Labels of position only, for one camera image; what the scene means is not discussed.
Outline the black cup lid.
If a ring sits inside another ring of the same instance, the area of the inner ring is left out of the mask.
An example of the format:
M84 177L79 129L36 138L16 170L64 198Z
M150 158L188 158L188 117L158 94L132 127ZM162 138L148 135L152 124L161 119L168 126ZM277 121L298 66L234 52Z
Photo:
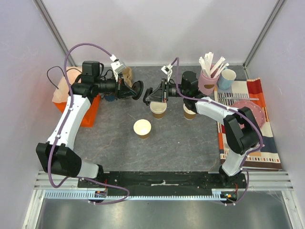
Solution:
M138 100L143 92L143 81L136 81L132 85L132 89L136 92L136 94L132 97L133 100Z
M150 104L150 101L147 101L147 98L150 96L150 94L153 92L153 88L150 87L146 90L144 97L143 97L143 102L145 103L146 106Z

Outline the brown paper cup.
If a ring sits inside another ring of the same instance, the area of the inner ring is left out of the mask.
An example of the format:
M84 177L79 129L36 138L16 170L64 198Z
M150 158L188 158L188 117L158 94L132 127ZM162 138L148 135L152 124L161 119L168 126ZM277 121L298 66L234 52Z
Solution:
M151 102L150 110L155 119L162 119L167 109L167 103Z
M189 110L186 105L184 104L183 105L183 110L184 110L184 117L187 119L187 120L192 120L196 117L196 113Z
M133 125L133 130L140 139L148 138L151 128L151 123L146 119L137 120Z

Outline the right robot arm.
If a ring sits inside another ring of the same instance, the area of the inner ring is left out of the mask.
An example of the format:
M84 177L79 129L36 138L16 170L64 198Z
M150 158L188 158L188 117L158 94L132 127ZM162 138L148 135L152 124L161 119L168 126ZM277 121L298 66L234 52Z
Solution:
M180 83L162 79L157 89L146 90L143 102L165 103L169 97L182 97L187 109L205 115L224 126L229 153L219 168L218 182L228 188L235 183L249 153L263 146L263 138L253 112L248 107L225 106L204 95L198 88L196 73L186 71Z

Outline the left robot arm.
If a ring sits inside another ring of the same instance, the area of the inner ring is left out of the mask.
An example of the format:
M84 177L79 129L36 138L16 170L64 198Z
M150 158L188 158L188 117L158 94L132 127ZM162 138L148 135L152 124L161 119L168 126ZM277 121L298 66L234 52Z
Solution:
M88 177L93 187L101 187L105 181L102 166L83 161L73 150L81 122L99 94L113 93L117 99L131 97L138 100L142 92L142 81L129 86L122 73L117 79L103 79L100 62L84 61L81 74L68 91L65 110L54 132L45 143L38 143L36 147L44 172L66 177Z

